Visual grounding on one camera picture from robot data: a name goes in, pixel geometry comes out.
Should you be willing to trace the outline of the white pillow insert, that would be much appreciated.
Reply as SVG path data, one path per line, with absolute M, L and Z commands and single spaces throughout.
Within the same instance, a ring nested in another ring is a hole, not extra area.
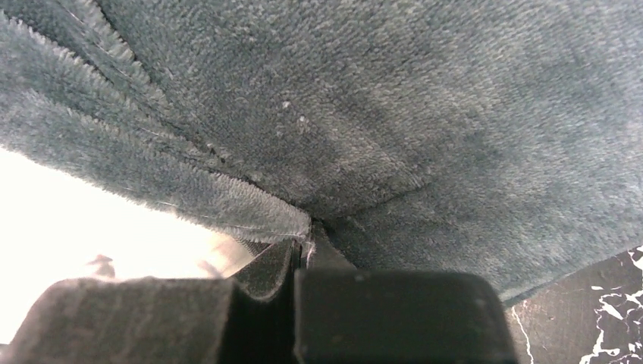
M 227 234 L 1 152 L 2 343 L 66 278 L 226 278 L 251 261 Z

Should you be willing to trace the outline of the zebra and grey pillowcase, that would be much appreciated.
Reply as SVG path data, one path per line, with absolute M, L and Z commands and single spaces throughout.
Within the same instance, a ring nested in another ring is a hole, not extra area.
M 3 1 L 1 144 L 512 305 L 642 239 L 640 1 Z

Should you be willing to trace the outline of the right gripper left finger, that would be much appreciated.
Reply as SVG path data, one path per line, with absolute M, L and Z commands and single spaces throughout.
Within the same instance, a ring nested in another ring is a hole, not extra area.
M 3 363 L 289 363 L 293 276 L 284 241 L 226 279 L 59 281 L 36 300 Z

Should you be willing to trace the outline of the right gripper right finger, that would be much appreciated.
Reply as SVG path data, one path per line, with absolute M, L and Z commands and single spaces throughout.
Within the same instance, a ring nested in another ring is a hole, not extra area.
M 470 274 L 362 270 L 315 223 L 294 275 L 300 363 L 515 363 L 503 307 Z

